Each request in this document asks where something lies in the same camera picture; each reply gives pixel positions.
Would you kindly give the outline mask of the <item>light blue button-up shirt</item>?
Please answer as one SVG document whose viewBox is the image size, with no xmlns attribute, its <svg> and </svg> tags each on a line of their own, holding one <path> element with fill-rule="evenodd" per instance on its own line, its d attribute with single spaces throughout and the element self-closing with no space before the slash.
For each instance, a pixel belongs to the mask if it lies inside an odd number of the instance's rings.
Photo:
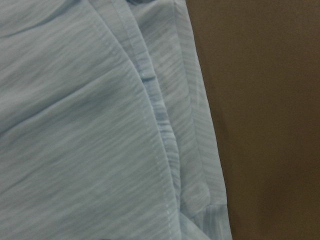
<svg viewBox="0 0 320 240">
<path fill-rule="evenodd" d="M 1 1 L 0 237 L 232 238 L 184 0 Z"/>
</svg>

